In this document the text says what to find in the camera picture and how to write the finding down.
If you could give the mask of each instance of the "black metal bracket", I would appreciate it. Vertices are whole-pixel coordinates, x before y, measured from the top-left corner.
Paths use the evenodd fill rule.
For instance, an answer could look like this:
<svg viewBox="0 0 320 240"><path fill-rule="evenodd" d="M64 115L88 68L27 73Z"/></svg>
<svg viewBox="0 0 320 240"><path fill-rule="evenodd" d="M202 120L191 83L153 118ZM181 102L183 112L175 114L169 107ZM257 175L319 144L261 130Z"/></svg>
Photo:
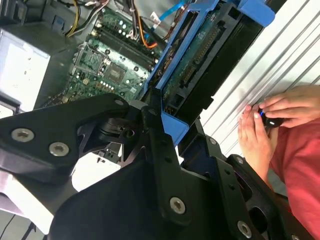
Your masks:
<svg viewBox="0 0 320 240"><path fill-rule="evenodd" d="M221 219L234 237L239 233L235 222L240 222L251 229L253 239L312 239L244 158L226 158L221 153L218 143L204 134L199 119L181 142L179 154L184 158L183 168L217 184L223 206Z"/></svg>
<svg viewBox="0 0 320 240"><path fill-rule="evenodd" d="M65 182L93 129L128 110L122 98L106 94L0 119L0 168L45 183Z"/></svg>

